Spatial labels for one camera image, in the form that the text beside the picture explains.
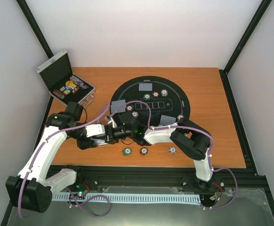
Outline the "red brown poker chip stack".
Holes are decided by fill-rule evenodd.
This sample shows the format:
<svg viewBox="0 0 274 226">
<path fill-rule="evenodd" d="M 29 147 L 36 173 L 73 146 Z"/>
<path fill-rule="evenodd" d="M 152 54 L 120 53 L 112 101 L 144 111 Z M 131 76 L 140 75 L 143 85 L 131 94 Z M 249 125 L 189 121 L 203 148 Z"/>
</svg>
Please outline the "red brown poker chip stack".
<svg viewBox="0 0 274 226">
<path fill-rule="evenodd" d="M 149 151 L 147 148 L 143 147 L 140 149 L 139 152 L 140 152 L 140 155 L 144 156 L 144 155 L 147 155 Z"/>
</svg>

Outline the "green chip top mat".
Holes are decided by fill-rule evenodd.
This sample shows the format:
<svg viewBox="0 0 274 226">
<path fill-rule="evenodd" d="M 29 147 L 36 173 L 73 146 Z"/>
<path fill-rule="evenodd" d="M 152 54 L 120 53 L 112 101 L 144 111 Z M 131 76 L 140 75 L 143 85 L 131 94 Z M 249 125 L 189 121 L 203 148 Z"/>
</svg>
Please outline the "green chip top mat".
<svg viewBox="0 0 274 226">
<path fill-rule="evenodd" d="M 150 94 L 145 94 L 143 98 L 144 100 L 150 100 L 151 96 Z"/>
</svg>

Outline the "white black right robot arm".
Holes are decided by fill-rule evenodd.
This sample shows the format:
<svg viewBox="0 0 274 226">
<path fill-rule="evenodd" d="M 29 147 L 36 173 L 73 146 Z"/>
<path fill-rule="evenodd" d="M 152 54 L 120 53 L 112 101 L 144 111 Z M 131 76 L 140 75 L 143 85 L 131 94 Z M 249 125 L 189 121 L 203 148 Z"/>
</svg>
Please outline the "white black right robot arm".
<svg viewBox="0 0 274 226">
<path fill-rule="evenodd" d="M 194 161 L 196 177 L 208 182 L 213 175 L 210 160 L 210 149 L 213 139 L 209 132 L 195 125 L 186 118 L 161 127 L 141 124 L 131 112 L 120 115 L 120 125 L 105 126 L 108 142 L 118 142 L 127 137 L 140 146 L 150 146 L 160 143 L 174 143 L 187 157 Z"/>
</svg>

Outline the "dealt card mat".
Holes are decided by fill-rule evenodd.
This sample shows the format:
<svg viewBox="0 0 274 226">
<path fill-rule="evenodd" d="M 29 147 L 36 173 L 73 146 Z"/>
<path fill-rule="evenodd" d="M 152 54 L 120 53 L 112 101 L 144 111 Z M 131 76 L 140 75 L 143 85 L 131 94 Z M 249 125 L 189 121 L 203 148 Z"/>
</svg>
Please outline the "dealt card mat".
<svg viewBox="0 0 274 226">
<path fill-rule="evenodd" d="M 111 102 L 110 113 L 123 113 L 125 111 L 126 111 L 126 101 L 124 99 Z"/>
<path fill-rule="evenodd" d="M 172 116 L 167 116 L 167 115 L 161 115 L 160 118 L 160 125 L 171 125 L 176 122 L 176 118 Z"/>
<path fill-rule="evenodd" d="M 139 83 L 139 91 L 152 91 L 153 84 L 152 83 Z"/>
</svg>

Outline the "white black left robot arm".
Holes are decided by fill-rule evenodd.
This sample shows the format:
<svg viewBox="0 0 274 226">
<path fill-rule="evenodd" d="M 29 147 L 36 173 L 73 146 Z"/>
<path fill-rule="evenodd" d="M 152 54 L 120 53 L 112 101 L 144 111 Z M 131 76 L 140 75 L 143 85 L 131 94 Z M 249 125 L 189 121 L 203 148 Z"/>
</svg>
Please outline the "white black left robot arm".
<svg viewBox="0 0 274 226">
<path fill-rule="evenodd" d="M 46 177 L 58 149 L 67 137 L 87 142 L 92 137 L 106 134 L 105 127 L 95 124 L 94 120 L 84 124 L 78 122 L 83 110 L 80 104 L 69 102 L 65 111 L 52 114 L 28 162 L 16 177 L 8 177 L 8 195 L 21 219 L 24 219 L 22 210 L 45 212 L 52 198 L 67 186 L 76 190 L 83 186 L 84 177 L 72 169 L 62 169 L 52 177 Z"/>
</svg>

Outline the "dealt card top mat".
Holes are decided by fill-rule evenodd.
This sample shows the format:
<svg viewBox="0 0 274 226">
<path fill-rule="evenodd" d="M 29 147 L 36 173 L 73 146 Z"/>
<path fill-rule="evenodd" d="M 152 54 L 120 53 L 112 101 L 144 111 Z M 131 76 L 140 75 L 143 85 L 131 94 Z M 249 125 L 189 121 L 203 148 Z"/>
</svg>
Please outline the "dealt card top mat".
<svg viewBox="0 0 274 226">
<path fill-rule="evenodd" d="M 152 83 L 139 83 L 139 91 L 152 91 L 153 84 Z"/>
</svg>

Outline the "blue chip top mat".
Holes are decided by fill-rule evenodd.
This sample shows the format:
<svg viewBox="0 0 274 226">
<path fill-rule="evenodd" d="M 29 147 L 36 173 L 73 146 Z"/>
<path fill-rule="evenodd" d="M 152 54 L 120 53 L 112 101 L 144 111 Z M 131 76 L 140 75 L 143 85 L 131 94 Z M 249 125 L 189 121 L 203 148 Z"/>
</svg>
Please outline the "blue chip top mat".
<svg viewBox="0 0 274 226">
<path fill-rule="evenodd" d="M 163 97 L 168 96 L 168 91 L 167 91 L 166 89 L 161 90 L 161 95 L 162 95 Z"/>
</svg>

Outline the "blue white poker chip stack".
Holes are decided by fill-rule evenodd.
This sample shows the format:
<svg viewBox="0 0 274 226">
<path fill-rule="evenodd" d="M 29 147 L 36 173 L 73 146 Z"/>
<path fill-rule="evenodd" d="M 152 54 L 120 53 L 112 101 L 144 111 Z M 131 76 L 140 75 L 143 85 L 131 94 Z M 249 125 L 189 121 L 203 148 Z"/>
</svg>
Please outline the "blue white poker chip stack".
<svg viewBox="0 0 274 226">
<path fill-rule="evenodd" d="M 177 148 L 174 146 L 169 147 L 169 153 L 171 153 L 171 154 L 177 153 Z"/>
</svg>

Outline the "green poker chip stack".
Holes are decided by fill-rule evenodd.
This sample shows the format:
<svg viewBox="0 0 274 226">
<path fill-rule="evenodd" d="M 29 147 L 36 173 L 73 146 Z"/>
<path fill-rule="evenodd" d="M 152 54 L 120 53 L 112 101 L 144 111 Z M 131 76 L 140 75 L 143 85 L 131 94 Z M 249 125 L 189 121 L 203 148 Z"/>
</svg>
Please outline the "green poker chip stack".
<svg viewBox="0 0 274 226">
<path fill-rule="evenodd" d="M 123 156 L 129 156 L 132 153 L 132 149 L 129 147 L 126 147 L 122 150 L 122 155 Z"/>
</svg>

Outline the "red chip mat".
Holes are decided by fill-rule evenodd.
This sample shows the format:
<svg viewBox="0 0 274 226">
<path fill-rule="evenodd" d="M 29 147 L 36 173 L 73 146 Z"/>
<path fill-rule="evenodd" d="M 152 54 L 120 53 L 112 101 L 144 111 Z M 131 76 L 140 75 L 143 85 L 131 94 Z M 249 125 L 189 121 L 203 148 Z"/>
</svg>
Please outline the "red chip mat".
<svg viewBox="0 0 274 226">
<path fill-rule="evenodd" d="M 153 95 L 153 97 L 159 97 L 159 93 L 158 92 L 153 92 L 152 95 Z"/>
<path fill-rule="evenodd" d="M 133 107 L 131 106 L 131 105 L 129 105 L 129 106 L 127 106 L 127 111 L 130 111 L 130 112 L 132 112 L 133 111 Z"/>
</svg>

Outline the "red chip top mat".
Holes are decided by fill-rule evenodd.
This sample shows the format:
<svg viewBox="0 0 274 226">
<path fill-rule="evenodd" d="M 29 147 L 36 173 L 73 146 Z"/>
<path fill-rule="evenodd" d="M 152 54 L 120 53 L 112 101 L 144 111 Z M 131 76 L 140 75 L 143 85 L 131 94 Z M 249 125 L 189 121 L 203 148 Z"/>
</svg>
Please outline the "red chip top mat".
<svg viewBox="0 0 274 226">
<path fill-rule="evenodd" d="M 158 92 L 153 92 L 152 95 L 153 95 L 153 97 L 159 97 L 159 93 Z"/>
</svg>

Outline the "blue playing card deck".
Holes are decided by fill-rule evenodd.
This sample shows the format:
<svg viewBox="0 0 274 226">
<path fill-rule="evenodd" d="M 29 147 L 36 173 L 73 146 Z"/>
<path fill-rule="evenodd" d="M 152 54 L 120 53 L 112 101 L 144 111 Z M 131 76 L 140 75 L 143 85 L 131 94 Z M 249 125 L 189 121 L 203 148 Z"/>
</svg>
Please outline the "blue playing card deck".
<svg viewBox="0 0 274 226">
<path fill-rule="evenodd" d="M 91 138 L 91 140 L 94 141 L 97 146 L 108 145 L 108 143 L 103 139 Z"/>
</svg>

